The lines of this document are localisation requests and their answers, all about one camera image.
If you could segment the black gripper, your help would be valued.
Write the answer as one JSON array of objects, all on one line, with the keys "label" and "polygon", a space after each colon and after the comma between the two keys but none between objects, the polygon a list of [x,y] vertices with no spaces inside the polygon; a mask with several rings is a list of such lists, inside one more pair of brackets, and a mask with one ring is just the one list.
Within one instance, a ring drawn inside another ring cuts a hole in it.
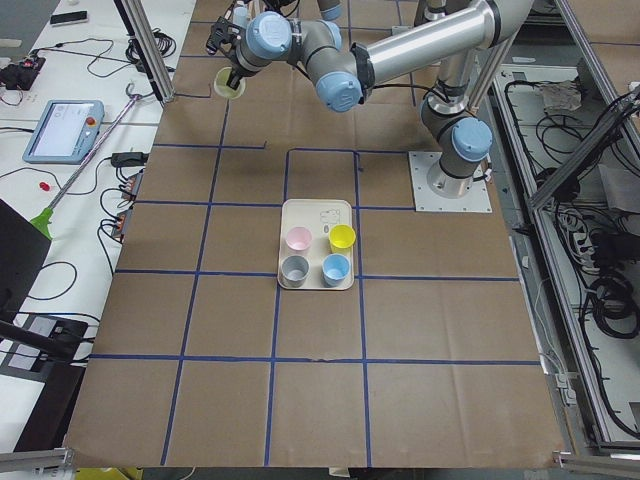
[{"label": "black gripper", "polygon": [[227,86],[232,90],[238,90],[243,78],[255,76],[260,71],[260,66],[252,62],[250,54],[243,54],[240,47],[234,48],[231,53],[232,70],[229,73]]}]

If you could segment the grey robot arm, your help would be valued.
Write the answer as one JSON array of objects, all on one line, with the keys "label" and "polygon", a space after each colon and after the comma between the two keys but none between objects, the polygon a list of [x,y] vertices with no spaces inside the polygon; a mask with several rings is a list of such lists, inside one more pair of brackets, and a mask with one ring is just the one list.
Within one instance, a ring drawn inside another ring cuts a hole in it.
[{"label": "grey robot arm", "polygon": [[340,0],[317,0],[317,6],[323,20],[334,21],[342,15]]},{"label": "grey robot arm", "polygon": [[232,89],[273,62],[301,66],[320,101],[338,113],[364,103],[389,81],[438,63],[436,82],[420,107],[422,123],[442,150],[427,181],[434,193],[460,198],[493,143],[487,124],[468,111],[475,54],[504,46],[531,6],[529,1],[422,1],[424,20],[369,45],[354,43],[348,50],[342,49],[332,21],[341,11],[338,3],[322,7],[321,19],[313,21],[265,11],[253,19],[219,18],[207,49],[214,52],[228,45],[227,84]]}]

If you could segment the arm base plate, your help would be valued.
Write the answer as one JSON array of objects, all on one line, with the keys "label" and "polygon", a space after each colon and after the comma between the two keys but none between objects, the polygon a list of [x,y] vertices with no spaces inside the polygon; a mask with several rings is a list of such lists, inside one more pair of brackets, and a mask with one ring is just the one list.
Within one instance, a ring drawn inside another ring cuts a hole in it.
[{"label": "arm base plate", "polygon": [[471,177],[457,179],[441,169],[440,157],[441,153],[436,151],[408,153],[415,210],[419,213],[492,213],[481,167],[477,166]]}]

